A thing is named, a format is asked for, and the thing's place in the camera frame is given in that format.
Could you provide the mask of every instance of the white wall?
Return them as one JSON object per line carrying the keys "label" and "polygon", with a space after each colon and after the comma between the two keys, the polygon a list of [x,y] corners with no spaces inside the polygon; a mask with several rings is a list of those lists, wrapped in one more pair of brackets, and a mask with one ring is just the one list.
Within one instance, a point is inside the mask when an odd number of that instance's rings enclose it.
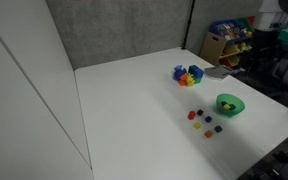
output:
{"label": "white wall", "polygon": [[92,180],[92,172],[0,43],[0,180]]}
{"label": "white wall", "polygon": [[0,0],[0,36],[90,163],[74,73],[45,1]]}

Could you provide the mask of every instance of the white table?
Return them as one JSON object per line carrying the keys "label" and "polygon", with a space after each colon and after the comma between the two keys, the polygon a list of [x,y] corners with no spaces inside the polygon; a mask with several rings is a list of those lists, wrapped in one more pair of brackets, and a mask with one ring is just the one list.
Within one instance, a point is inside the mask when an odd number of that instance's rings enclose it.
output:
{"label": "white table", "polygon": [[[172,79],[179,64],[211,66],[175,48],[76,71],[95,180],[235,179],[288,137],[286,107],[233,77],[180,87]],[[241,98],[246,109],[218,115],[221,93]],[[213,121],[189,121],[198,109]],[[216,125],[223,132],[206,139]]]}

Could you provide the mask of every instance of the green bowl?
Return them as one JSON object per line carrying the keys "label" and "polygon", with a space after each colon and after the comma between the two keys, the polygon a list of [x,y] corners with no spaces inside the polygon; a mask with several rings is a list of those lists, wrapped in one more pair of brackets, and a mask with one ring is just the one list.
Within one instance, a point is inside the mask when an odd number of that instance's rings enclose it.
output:
{"label": "green bowl", "polygon": [[[221,104],[221,102],[223,101],[227,102],[227,104],[234,104],[236,108],[234,110],[225,109]],[[232,117],[242,112],[245,109],[245,104],[241,99],[236,96],[233,96],[231,94],[220,94],[217,96],[216,99],[216,107],[221,114]]]}

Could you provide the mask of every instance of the gray wall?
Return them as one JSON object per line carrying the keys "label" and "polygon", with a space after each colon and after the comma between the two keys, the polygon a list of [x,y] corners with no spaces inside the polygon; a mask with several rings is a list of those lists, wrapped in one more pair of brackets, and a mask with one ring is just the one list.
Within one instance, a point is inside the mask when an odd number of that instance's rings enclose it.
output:
{"label": "gray wall", "polygon": [[[47,0],[74,69],[179,47],[192,0]],[[212,21],[255,15],[262,0],[196,0],[187,48]]]}

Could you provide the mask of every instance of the orange block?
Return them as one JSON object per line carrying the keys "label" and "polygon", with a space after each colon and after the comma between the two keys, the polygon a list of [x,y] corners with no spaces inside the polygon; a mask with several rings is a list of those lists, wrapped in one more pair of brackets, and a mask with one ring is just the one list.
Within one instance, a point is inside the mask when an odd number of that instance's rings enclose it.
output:
{"label": "orange block", "polygon": [[212,137],[213,133],[210,130],[208,130],[204,133],[204,135],[206,138],[210,138],[210,137]]}
{"label": "orange block", "polygon": [[180,86],[186,86],[186,81],[178,81],[178,84],[179,84]]}
{"label": "orange block", "polygon": [[189,120],[193,120],[194,117],[195,117],[195,115],[196,115],[195,111],[190,111],[190,113],[188,114],[187,118],[188,118]]}
{"label": "orange block", "polygon": [[180,79],[181,79],[182,81],[186,81],[186,79],[187,79],[187,74],[182,75],[182,76],[180,77]]}

